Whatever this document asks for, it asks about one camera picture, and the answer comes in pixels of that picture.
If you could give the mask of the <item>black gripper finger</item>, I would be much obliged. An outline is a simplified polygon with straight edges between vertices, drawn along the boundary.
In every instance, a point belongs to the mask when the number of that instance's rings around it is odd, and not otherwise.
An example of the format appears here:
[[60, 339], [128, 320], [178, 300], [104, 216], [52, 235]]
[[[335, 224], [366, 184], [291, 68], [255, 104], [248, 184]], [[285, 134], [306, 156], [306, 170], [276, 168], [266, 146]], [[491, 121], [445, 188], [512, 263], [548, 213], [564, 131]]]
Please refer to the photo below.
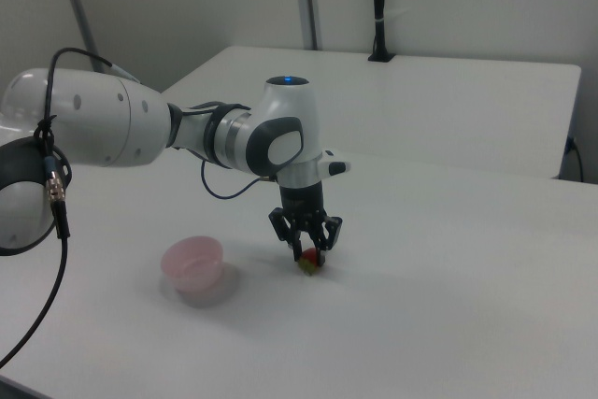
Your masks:
[[340, 217], [321, 215], [309, 225], [307, 232], [315, 247], [315, 265], [325, 264], [325, 252], [335, 246], [342, 224]]
[[302, 244], [300, 240], [301, 231], [297, 228], [296, 221], [287, 220], [284, 215], [284, 209], [276, 207], [273, 209], [268, 218], [274, 228], [274, 231], [280, 241], [284, 241], [292, 249], [293, 259], [298, 263], [302, 253]]

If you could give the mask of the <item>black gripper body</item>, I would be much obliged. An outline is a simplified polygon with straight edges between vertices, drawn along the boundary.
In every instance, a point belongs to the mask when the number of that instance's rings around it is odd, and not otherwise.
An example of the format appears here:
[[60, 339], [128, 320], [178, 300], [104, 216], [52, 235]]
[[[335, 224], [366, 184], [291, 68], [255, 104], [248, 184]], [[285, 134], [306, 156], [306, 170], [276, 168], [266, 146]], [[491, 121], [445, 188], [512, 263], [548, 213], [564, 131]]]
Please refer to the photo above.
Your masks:
[[279, 187], [283, 216], [287, 221], [322, 220], [326, 215], [323, 205], [322, 182], [303, 188]]

